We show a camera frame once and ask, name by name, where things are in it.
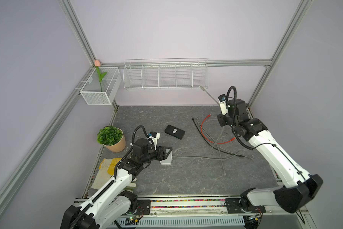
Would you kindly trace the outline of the white network switch box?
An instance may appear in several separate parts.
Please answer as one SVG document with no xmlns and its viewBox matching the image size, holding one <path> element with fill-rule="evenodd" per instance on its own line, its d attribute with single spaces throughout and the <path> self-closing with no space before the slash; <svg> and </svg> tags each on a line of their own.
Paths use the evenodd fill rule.
<svg viewBox="0 0 343 229">
<path fill-rule="evenodd" d="M 172 164 L 172 148 L 166 148 L 165 159 L 160 161 L 163 166 L 170 166 Z"/>
</svg>

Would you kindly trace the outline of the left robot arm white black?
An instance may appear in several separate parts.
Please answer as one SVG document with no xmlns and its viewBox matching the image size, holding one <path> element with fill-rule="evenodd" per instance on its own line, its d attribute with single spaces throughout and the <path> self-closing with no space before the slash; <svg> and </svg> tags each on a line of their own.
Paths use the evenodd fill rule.
<svg viewBox="0 0 343 229">
<path fill-rule="evenodd" d="M 91 198 L 78 207 L 71 205 L 64 213 L 62 229 L 103 229 L 123 214 L 137 212 L 137 195 L 125 188 L 154 160 L 166 160 L 172 147 L 157 146 L 138 139 L 126 158 L 115 167 L 114 175 Z"/>
</svg>

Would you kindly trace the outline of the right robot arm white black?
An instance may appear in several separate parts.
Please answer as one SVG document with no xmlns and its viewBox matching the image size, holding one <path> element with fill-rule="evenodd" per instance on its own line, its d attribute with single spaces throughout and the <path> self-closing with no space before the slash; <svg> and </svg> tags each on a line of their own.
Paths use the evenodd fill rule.
<svg viewBox="0 0 343 229">
<path fill-rule="evenodd" d="M 250 118 L 243 100 L 229 100 L 224 94 L 218 100 L 220 126 L 230 126 L 235 139 L 244 148 L 257 150 L 282 181 L 280 187 L 250 188 L 243 192 L 239 201 L 242 211 L 251 212 L 259 206 L 279 206 L 288 213 L 295 213 L 313 200 L 323 185 L 323 179 L 296 163 L 261 120 Z"/>
</svg>

